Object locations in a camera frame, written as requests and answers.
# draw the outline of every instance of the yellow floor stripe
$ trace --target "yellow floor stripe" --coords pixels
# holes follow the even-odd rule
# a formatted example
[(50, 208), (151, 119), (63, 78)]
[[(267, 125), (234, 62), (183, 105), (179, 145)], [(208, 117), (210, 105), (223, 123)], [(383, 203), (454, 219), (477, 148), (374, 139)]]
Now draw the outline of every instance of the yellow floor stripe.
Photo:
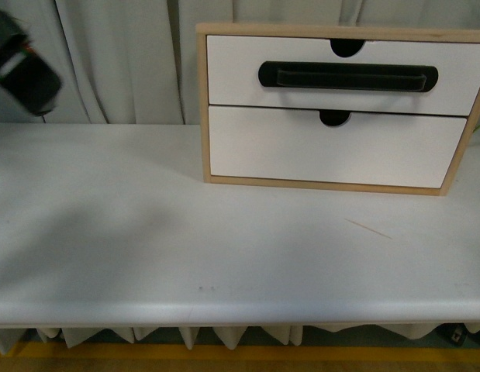
[(18, 343), (4, 357), (136, 359), (136, 360), (294, 360), (480, 363), (480, 349), (395, 347), (225, 346), (83, 343), (68, 349), (63, 343)]

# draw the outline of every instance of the wooden frame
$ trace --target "wooden frame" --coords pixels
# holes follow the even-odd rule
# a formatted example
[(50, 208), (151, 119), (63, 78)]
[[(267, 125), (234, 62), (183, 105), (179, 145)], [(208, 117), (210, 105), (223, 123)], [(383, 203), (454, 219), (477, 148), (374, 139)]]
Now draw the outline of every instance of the wooden frame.
[(196, 27), (199, 63), (199, 96), (202, 133), (203, 177), (208, 183), (245, 184), (283, 188), (311, 188), (341, 191), (369, 191), (414, 195), (446, 195), (471, 139), (480, 116), (480, 88), (471, 107), (467, 123), (440, 188), (415, 188), (377, 184), (345, 184), (323, 181), (295, 181), (270, 178), (231, 177), (211, 174), (209, 141), (209, 82), (207, 71), (207, 36), (275, 36), (322, 39), (365, 39), (422, 41), (436, 43), (480, 43), (480, 30), (466, 29), (399, 29), (343, 26), (301, 26), (242, 23), (201, 23)]

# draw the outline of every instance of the white drawer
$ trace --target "white drawer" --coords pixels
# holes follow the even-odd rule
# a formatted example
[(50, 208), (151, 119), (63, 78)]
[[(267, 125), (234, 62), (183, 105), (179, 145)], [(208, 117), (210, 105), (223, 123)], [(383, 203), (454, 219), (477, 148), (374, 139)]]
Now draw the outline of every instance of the white drawer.
[[(433, 66), (431, 91), (355, 91), (266, 88), (265, 61)], [(467, 116), (480, 87), (480, 44), (366, 41), (352, 57), (338, 57), (328, 39), (207, 36), (209, 103), (364, 112)]]
[(440, 188), (466, 120), (209, 107), (211, 175)]

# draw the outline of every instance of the white table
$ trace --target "white table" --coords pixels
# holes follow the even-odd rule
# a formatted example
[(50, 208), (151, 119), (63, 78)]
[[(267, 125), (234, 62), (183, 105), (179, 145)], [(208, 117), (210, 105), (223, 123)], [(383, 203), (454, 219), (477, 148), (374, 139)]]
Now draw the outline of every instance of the white table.
[(200, 153), (0, 124), (0, 327), (480, 322), (480, 133), (447, 197), (205, 184)]

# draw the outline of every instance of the white curtain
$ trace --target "white curtain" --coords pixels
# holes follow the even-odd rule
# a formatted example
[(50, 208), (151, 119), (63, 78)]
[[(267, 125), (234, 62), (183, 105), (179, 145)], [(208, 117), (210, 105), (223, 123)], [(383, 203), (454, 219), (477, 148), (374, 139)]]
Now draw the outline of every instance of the white curtain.
[[(198, 124), (195, 24), (286, 22), (480, 28), (480, 0), (0, 0), (33, 47), (62, 77), (48, 122)], [(0, 121), (40, 122), (0, 89)], [(437, 324), (387, 325), (409, 338)], [(316, 325), (337, 331), (355, 325)], [(480, 329), (480, 323), (470, 325)], [(114, 329), (129, 342), (150, 328)], [(246, 327), (215, 327), (233, 349)], [(286, 344), (302, 342), (300, 325), (268, 326)], [(100, 329), (62, 329), (69, 346)], [(198, 328), (181, 327), (188, 347)], [(59, 329), (39, 329), (42, 339)], [(0, 329), (5, 353), (24, 329)]]

